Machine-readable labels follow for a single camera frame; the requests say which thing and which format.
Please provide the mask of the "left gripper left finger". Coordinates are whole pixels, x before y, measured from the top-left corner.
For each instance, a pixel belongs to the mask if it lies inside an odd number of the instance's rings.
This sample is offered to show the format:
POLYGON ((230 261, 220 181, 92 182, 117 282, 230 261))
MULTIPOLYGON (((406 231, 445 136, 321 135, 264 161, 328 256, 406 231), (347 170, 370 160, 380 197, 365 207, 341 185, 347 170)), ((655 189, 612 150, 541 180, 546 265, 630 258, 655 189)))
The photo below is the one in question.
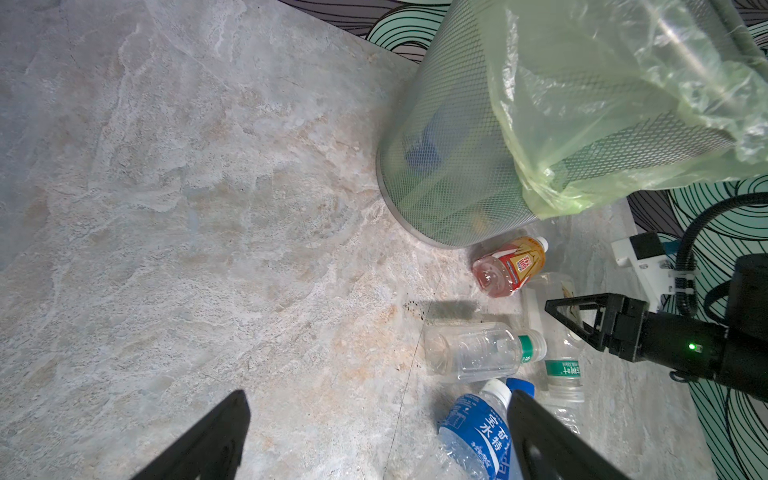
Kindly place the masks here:
POLYGON ((250 419, 245 391, 233 391, 133 479, 234 479, 250 419))

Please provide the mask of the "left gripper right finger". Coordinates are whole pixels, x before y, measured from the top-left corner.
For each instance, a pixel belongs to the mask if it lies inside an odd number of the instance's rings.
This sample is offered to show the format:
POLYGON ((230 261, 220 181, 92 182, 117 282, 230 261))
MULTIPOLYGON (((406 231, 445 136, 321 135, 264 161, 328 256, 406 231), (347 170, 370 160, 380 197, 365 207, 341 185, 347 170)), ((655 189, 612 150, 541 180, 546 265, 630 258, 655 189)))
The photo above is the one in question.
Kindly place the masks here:
POLYGON ((507 420, 522 479, 628 479, 524 391, 512 394, 507 420))

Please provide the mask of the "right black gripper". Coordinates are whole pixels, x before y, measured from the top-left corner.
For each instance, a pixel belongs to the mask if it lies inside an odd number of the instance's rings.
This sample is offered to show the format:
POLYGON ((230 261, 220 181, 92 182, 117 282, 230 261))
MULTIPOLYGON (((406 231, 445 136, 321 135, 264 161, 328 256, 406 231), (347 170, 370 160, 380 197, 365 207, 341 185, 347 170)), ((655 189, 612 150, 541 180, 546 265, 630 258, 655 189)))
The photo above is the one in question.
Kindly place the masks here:
POLYGON ((595 350, 629 362, 648 361, 683 378, 713 378, 722 363, 727 330, 666 312, 619 294, 550 299, 545 312, 595 350))

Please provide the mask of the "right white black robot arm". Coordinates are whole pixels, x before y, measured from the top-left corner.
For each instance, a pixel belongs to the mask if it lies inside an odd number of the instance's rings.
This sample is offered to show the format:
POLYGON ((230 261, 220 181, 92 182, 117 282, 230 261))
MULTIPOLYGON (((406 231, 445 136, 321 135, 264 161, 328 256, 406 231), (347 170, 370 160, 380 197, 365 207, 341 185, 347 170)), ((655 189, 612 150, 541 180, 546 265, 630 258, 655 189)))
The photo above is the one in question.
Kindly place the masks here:
POLYGON ((652 313, 646 302, 615 293, 550 299, 545 311, 593 349, 628 362, 670 369, 678 382, 713 381, 758 400, 767 398, 767 256, 739 257, 730 280, 707 293, 706 320, 694 314, 694 246, 718 216, 764 206, 764 192, 723 200, 685 231, 675 258, 677 313, 652 313))

